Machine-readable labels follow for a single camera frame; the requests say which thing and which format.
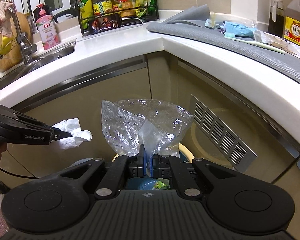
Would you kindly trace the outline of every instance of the gray towel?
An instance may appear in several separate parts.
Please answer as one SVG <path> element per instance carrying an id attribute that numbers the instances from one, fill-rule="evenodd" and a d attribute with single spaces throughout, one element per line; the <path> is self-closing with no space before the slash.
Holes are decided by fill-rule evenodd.
<path id="1" fill-rule="evenodd" d="M 162 23 L 153 22 L 149 24 L 147 30 L 202 41 L 228 49 L 267 65 L 300 83 L 299 58 L 288 53 L 284 55 L 243 42 L 226 39 L 218 30 L 204 27 L 204 23 L 209 17 L 210 10 L 207 5 L 198 8 L 192 7 L 170 17 Z"/>

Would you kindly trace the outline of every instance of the kitchen counter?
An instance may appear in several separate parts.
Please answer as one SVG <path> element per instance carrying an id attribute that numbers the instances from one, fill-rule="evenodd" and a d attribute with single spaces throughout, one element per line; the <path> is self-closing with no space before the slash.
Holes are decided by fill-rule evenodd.
<path id="1" fill-rule="evenodd" d="M 13 107 L 69 78 L 124 59 L 165 50 L 239 92 L 300 143 L 300 84 L 245 56 L 198 41 L 150 33 L 146 26 L 85 38 L 76 32 L 66 38 L 76 39 L 74 53 L 2 89 L 0 104 Z"/>

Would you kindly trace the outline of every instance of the toothbrush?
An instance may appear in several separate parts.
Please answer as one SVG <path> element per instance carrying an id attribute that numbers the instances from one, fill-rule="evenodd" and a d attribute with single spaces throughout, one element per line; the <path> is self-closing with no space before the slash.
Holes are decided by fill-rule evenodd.
<path id="1" fill-rule="evenodd" d="M 248 43 L 248 44 L 258 46 L 258 47 L 261 47 L 261 48 L 264 48 L 264 49 L 273 50 L 273 51 L 279 52 L 281 54 L 286 54 L 286 52 L 283 49 L 279 49 L 279 48 L 270 46 L 268 44 L 264 44 L 264 43 L 261 43 L 261 42 L 258 42 L 258 41 L 245 41 L 245 40 L 236 39 L 234 33 L 225 32 L 225 38 L 230 39 L 230 40 L 234 40 L 234 41 L 240 41 L 240 42 Z"/>

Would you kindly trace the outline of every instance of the sink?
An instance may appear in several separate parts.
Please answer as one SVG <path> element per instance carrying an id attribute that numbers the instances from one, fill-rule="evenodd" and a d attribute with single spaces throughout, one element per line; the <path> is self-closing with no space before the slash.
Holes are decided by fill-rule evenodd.
<path id="1" fill-rule="evenodd" d="M 74 52 L 75 41 L 68 42 L 62 46 L 59 46 L 55 49 L 52 49 L 44 54 L 41 54 L 34 58 L 34 61 L 25 66 L 21 65 L 16 69 L 12 70 L 11 72 L 4 75 L 0 78 L 0 90 L 5 88 L 6 86 L 10 85 L 15 80 L 27 75 L 28 73 L 47 65 L 59 58 L 66 57 Z"/>

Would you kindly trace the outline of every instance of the cabinet door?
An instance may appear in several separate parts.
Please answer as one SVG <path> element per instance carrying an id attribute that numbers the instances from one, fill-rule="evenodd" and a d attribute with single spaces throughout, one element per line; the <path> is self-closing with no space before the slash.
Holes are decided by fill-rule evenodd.
<path id="1" fill-rule="evenodd" d="M 11 144 L 9 152 L 36 177 L 59 171 L 84 158 L 101 157 L 109 162 L 116 153 L 101 130 L 101 101 L 145 98 L 151 98 L 146 67 L 83 87 L 26 114 L 49 125 L 78 117 L 82 130 L 90 130 L 93 134 L 90 142 L 83 142 L 80 147 L 66 151 L 54 150 L 51 145 Z"/>
<path id="2" fill-rule="evenodd" d="M 292 155 L 265 129 L 252 110 L 247 111 L 206 83 L 203 74 L 179 62 L 178 104 L 194 114 L 191 98 L 196 97 L 217 116 L 257 156 L 245 174 L 271 182 L 294 160 Z M 194 122 L 182 142 L 195 157 L 208 159 L 227 168 L 231 162 Z"/>
<path id="3" fill-rule="evenodd" d="M 295 213 L 287 231 L 300 240 L 300 170 L 295 165 L 277 183 L 277 186 L 286 190 L 295 203 Z"/>
<path id="4" fill-rule="evenodd" d="M 21 176 L 32 177 L 32 174 L 27 171 L 10 153 L 8 150 L 2 153 L 2 158 L 0 161 L 0 168 L 4 169 L 5 171 L 18 174 Z M 0 180 L 7 185 L 9 188 L 14 188 L 21 184 L 31 181 L 30 179 L 23 179 L 11 176 L 0 171 Z"/>

